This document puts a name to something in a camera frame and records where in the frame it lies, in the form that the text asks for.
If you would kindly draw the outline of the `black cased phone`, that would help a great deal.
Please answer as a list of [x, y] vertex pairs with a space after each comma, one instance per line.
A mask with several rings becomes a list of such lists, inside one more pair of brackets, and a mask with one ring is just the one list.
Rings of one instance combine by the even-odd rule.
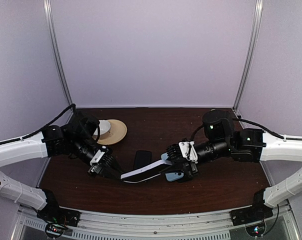
[[150, 170], [151, 163], [152, 163], [152, 152], [148, 150], [138, 150], [135, 153], [134, 163], [133, 163], [133, 170]]

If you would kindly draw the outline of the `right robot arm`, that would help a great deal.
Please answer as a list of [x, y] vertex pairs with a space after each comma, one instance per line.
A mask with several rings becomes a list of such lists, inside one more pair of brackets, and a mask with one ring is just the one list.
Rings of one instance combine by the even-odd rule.
[[[236, 131], [235, 118], [224, 110], [212, 109], [202, 116], [203, 130], [207, 142], [195, 144], [195, 135], [189, 141], [169, 146], [162, 155], [169, 161], [171, 172], [182, 173], [191, 179], [197, 165], [221, 157], [230, 157], [239, 162], [291, 161], [302, 163], [302, 137], [275, 133], [268, 128], [251, 122], [255, 128]], [[302, 192], [302, 167], [280, 183], [261, 189], [254, 194], [252, 206], [243, 209], [250, 220], [257, 221], [272, 213], [280, 202]]]

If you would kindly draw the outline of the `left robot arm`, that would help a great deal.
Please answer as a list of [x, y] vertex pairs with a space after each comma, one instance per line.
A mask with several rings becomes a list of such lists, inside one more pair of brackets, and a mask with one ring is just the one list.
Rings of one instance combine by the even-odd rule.
[[[50, 123], [29, 135], [2, 141], [0, 168], [31, 159], [71, 155], [89, 166], [91, 176], [118, 180], [123, 171], [112, 151], [93, 138], [100, 134], [99, 123], [94, 116], [76, 110], [63, 126]], [[31, 187], [1, 171], [0, 197], [31, 207], [48, 221], [58, 222], [65, 217], [52, 191]]]

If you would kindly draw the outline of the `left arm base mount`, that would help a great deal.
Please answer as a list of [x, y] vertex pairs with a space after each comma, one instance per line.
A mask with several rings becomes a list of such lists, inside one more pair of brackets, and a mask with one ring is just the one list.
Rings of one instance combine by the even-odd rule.
[[42, 219], [46, 226], [44, 232], [50, 239], [61, 237], [69, 227], [77, 227], [81, 213], [78, 210], [60, 207], [54, 193], [43, 189], [46, 205], [43, 209], [34, 209], [36, 216]]

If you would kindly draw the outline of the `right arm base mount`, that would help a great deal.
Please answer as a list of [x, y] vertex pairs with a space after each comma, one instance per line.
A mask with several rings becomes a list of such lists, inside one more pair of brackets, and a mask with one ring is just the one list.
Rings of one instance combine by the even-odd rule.
[[255, 239], [266, 236], [274, 228], [279, 218], [280, 207], [277, 205], [277, 213], [273, 225], [267, 228], [266, 219], [271, 218], [274, 214], [273, 208], [265, 205], [265, 200], [263, 199], [265, 191], [265, 189], [261, 189], [254, 194], [251, 206], [230, 212], [233, 226], [246, 225], [246, 233]]

